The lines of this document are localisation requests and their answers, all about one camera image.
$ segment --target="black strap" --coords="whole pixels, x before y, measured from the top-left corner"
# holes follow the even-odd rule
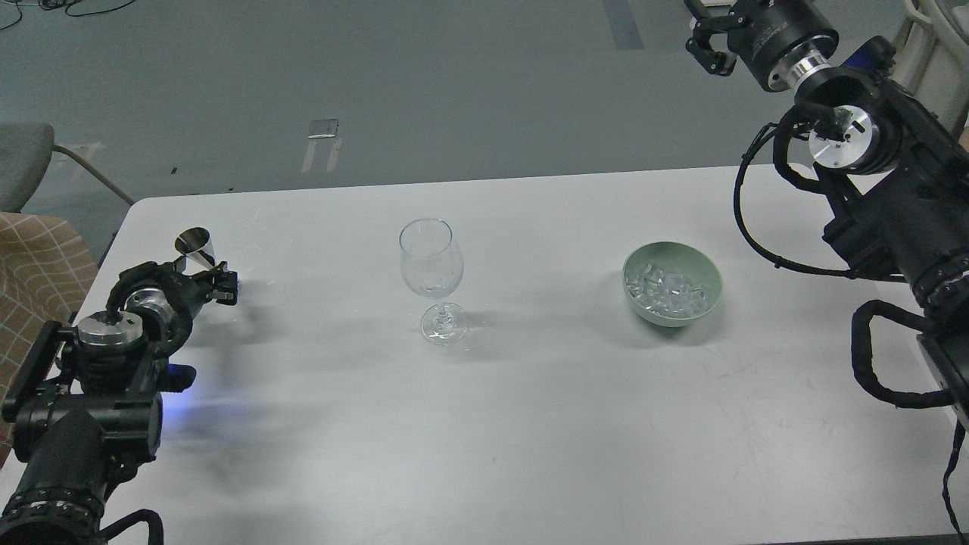
[[[165,529],[162,526],[162,518],[158,513],[150,509],[142,509],[122,517],[109,527],[98,532],[98,538],[104,541],[111,541],[122,531],[136,525],[137,523],[148,524],[148,545],[163,545],[165,543]]]
[[[764,147],[765,144],[770,142],[770,139],[775,138],[777,133],[777,124],[768,123],[765,125],[761,132],[754,137],[754,141],[750,143],[750,147],[747,148],[747,152],[741,156],[740,167],[736,171],[736,179],[734,181],[734,220],[736,221],[736,226],[740,230],[740,234],[743,235],[743,239],[747,241],[751,248],[755,252],[760,254],[761,257],[767,259],[770,263],[774,264],[776,269],[787,269],[788,271],[794,271],[795,273],[805,273],[805,274],[820,274],[825,276],[842,276],[845,278],[858,278],[858,274],[855,271],[848,269],[847,271],[839,271],[834,269],[821,269],[819,267],[813,267],[810,265],[804,265],[796,261],[791,261],[786,257],[777,255],[770,250],[761,246],[756,240],[754,240],[753,235],[747,230],[747,225],[743,220],[743,207],[740,203],[740,188],[743,186],[743,181],[747,176],[747,169],[753,163],[754,158],[757,157],[757,153]],[[818,181],[808,180],[818,184],[820,187],[822,184]],[[870,280],[885,280],[889,282],[905,282],[905,278],[901,276],[888,275],[883,278],[868,278]]]
[[[788,163],[788,147],[791,145],[791,138],[806,128],[801,123],[808,121],[818,121],[819,126],[837,126],[832,108],[810,102],[795,104],[777,123],[777,132],[774,136],[774,170],[797,189],[824,195],[820,181],[801,176]]]
[[[955,436],[953,437],[953,453],[949,456],[949,466],[946,467],[946,474],[942,477],[942,500],[946,503],[946,511],[949,512],[949,521],[953,523],[955,533],[958,534],[959,542],[962,545],[967,545],[969,542],[966,541],[965,535],[962,535],[962,530],[959,529],[959,521],[955,519],[953,502],[949,498],[949,477],[952,476],[953,471],[955,471],[955,466],[959,463],[959,451],[962,450],[962,439],[965,436],[966,429],[962,427],[962,421],[957,421],[955,423]]]
[[[925,394],[895,392],[878,381],[878,375],[872,367],[873,353],[869,328],[871,319],[875,316],[887,318],[896,324],[923,333],[933,328],[933,323],[928,318],[884,301],[869,301],[860,306],[851,321],[851,366],[855,371],[855,380],[861,388],[876,400],[891,403],[899,408],[928,408],[953,404],[955,399],[946,390]]]
[[[160,353],[166,357],[181,348],[192,334],[192,310],[181,296],[181,290],[173,278],[175,274],[177,272],[173,271],[171,263],[158,265],[154,261],[148,261],[132,267],[118,275],[118,281],[111,288],[108,302],[105,304],[105,310],[108,313],[117,315],[136,287],[150,285],[160,288],[172,310],[175,311],[177,320],[177,323],[171,326],[174,332],[172,338],[168,338],[167,333],[163,332],[160,339]]]

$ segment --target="silver metal joint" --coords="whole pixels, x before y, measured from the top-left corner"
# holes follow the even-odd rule
[[[791,49],[781,57],[767,78],[767,86],[774,91],[793,89],[797,91],[800,85],[812,75],[830,68],[828,59],[818,49],[819,41],[829,41],[828,36],[815,36]]]
[[[165,292],[160,288],[141,288],[128,296],[124,302],[125,310],[144,308],[151,310],[162,319],[162,323],[168,326],[175,317],[175,310],[165,297]]]
[[[864,165],[879,143],[878,125],[868,112],[857,106],[835,107],[834,115],[844,142],[821,138],[812,131],[807,142],[811,156],[829,169],[852,170]]]
[[[106,311],[95,312],[78,322],[78,340],[95,348],[124,348],[141,338],[141,317],[132,312],[119,312],[111,317]]]

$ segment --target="chair leg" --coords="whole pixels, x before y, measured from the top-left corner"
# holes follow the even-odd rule
[[[98,180],[100,180],[101,183],[103,183],[108,189],[110,189],[111,191],[113,191],[115,195],[117,195],[118,197],[120,197],[122,201],[124,201],[125,203],[128,203],[128,206],[131,206],[131,205],[133,205],[135,203],[135,200],[132,199],[130,196],[128,196],[127,193],[125,193],[124,191],[122,191],[120,187],[118,187],[117,185],[114,185],[114,183],[111,180],[109,180],[107,176],[101,174],[101,172],[98,171],[98,169],[95,169],[83,157],[81,157],[80,155],[77,155],[76,153],[74,153],[73,150],[68,149],[67,147],[64,147],[63,145],[55,144],[54,145],[54,151],[63,153],[64,155],[67,155],[68,157],[70,157],[70,158],[74,159],[75,161],[77,161],[79,165],[81,165],[82,167],[84,167],[84,169],[87,172],[91,173],[92,176],[94,176],[95,178],[97,178]]]

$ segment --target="metal jigger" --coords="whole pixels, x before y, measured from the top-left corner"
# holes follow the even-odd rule
[[[212,237],[202,227],[193,227],[182,232],[175,239],[175,250],[208,269],[216,265],[215,252],[212,250]]]

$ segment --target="chair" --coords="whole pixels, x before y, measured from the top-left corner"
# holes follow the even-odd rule
[[[895,37],[891,78],[958,136],[969,106],[969,1],[902,0],[906,20]]]
[[[135,203],[127,193],[83,157],[54,143],[54,130],[46,123],[0,123],[0,210],[19,212],[44,179],[54,151],[78,162],[128,206]]]
[[[0,212],[0,396],[47,320],[69,321],[98,268],[78,232],[60,218]],[[12,447],[0,422],[0,466]]]

